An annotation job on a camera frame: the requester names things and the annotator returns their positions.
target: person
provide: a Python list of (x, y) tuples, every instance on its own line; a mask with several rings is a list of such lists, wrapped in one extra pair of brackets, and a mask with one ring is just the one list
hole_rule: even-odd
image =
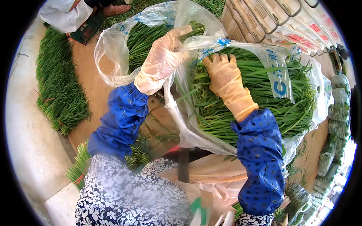
[(106, 17), (130, 10), (131, 5), (112, 5), (114, 0), (47, 0), (39, 10), (45, 22), (61, 33), (75, 32), (96, 10)]
[[(178, 37), (191, 26), (172, 29), (156, 40), (135, 81), (112, 90), (109, 111), (89, 139), (92, 155), (85, 187), (76, 204), (76, 225), (189, 225), (192, 215), (185, 190), (167, 178), (155, 176), (177, 167), (160, 158), (140, 174), (131, 172), (125, 156), (148, 114), (148, 97), (184, 62), (189, 53), (173, 52)], [(211, 78), (210, 89), (224, 100), (235, 116), (231, 128), (238, 134), (237, 157), (248, 179), (238, 198), (244, 208), (235, 225), (271, 225), (284, 198), (282, 139), (269, 109), (259, 110), (243, 87), (235, 56), (214, 54), (203, 60)]]

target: bundle of chives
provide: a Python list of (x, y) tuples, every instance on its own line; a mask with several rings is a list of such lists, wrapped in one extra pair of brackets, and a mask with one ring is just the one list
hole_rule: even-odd
[[(265, 69), (253, 53), (239, 48), (226, 47), (220, 54), (234, 54), (241, 71), (243, 85), (250, 90), (254, 102), (259, 108), (268, 108), (273, 113), (282, 138), (293, 137), (308, 130), (315, 109), (315, 91), (308, 84), (306, 74), (310, 65), (302, 66), (299, 61), (287, 62), (295, 104), (289, 99), (275, 99), (267, 72), (280, 68)], [(230, 128), (234, 117), (223, 100), (209, 89), (211, 80), (206, 68), (200, 62), (191, 73), (190, 93), (192, 104), (196, 108), (199, 128), (210, 135), (236, 146), (238, 135)]]
[(235, 205), (232, 206), (235, 210), (235, 220), (239, 218), (240, 214), (243, 213), (244, 209), (240, 206), (240, 203), (236, 203)]
[[(185, 41), (188, 37), (202, 35), (205, 31), (205, 26), (202, 24), (198, 24), (195, 21), (191, 21), (190, 24), (193, 27), (193, 31), (181, 36), (181, 42)], [(167, 24), (149, 27), (139, 22), (132, 27), (127, 40), (129, 74), (136, 68), (142, 66), (150, 52), (153, 42), (164, 36), (172, 28), (172, 26)]]
[[(77, 155), (75, 156), (75, 163), (69, 167), (66, 171), (65, 176), (69, 178), (78, 189), (84, 188), (84, 178), (88, 173), (88, 167), (90, 164), (91, 155), (88, 153), (88, 141), (84, 141), (77, 147)], [(141, 147), (130, 145), (132, 155), (125, 157), (126, 165), (132, 170), (140, 165), (146, 165), (150, 162), (148, 154), (142, 151)]]
[(88, 151), (88, 139), (78, 146), (78, 153), (75, 156), (75, 163), (69, 167), (66, 171), (65, 176), (69, 178), (79, 190), (84, 187), (84, 177), (87, 174), (87, 167), (89, 159), (92, 157)]
[(37, 106), (53, 122), (52, 128), (68, 135), (90, 112), (83, 87), (78, 83), (67, 36), (48, 28), (40, 41), (36, 61)]

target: black strap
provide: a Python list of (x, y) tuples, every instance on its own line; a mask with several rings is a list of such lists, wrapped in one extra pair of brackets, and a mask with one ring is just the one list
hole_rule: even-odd
[(190, 183), (189, 156), (189, 148), (181, 149), (180, 155), (178, 156), (178, 180), (184, 183)]

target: latex glove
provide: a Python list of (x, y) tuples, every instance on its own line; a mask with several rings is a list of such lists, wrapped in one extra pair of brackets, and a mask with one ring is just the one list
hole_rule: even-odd
[(211, 58), (212, 62), (208, 57), (203, 59), (211, 79), (210, 90), (224, 100), (237, 122), (243, 121), (259, 106), (253, 102), (248, 88), (243, 87), (235, 56), (230, 54), (230, 62), (226, 54), (213, 54)]
[(188, 51), (173, 52), (182, 43), (178, 37), (192, 31), (191, 25), (172, 29), (153, 44), (134, 84), (141, 93), (152, 95), (157, 92), (176, 68), (188, 57)]

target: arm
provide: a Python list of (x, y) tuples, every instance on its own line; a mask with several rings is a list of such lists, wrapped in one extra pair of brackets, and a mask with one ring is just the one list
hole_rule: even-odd
[(248, 175), (239, 203), (245, 214), (273, 214), (283, 202), (285, 189), (282, 139), (274, 116), (269, 109), (255, 110), (243, 121), (231, 123), (231, 128), (239, 136), (237, 157)]
[(89, 138), (88, 152), (110, 154), (123, 159), (131, 155), (130, 144), (138, 137), (140, 125), (148, 114), (148, 96), (132, 82), (112, 90), (108, 97), (109, 111), (101, 117), (101, 126)]
[(172, 29), (156, 40), (135, 81), (111, 91), (109, 111), (101, 117), (101, 126), (89, 139), (88, 152), (115, 155), (124, 159), (131, 155), (130, 144), (138, 137), (140, 125), (148, 114), (148, 96), (158, 91), (163, 82), (188, 56), (188, 52), (173, 52), (180, 45), (178, 37), (192, 31), (191, 26)]
[(258, 110), (250, 91), (243, 87), (234, 55), (229, 62), (226, 54), (214, 54), (212, 62), (207, 57), (203, 63), (211, 79), (210, 90), (224, 100), (236, 119), (231, 128), (239, 136), (237, 157), (248, 175), (238, 195), (244, 209), (239, 223), (251, 225), (250, 218), (260, 220), (263, 216), (261, 225), (270, 225), (273, 213), (283, 202), (285, 188), (278, 125), (269, 109)]

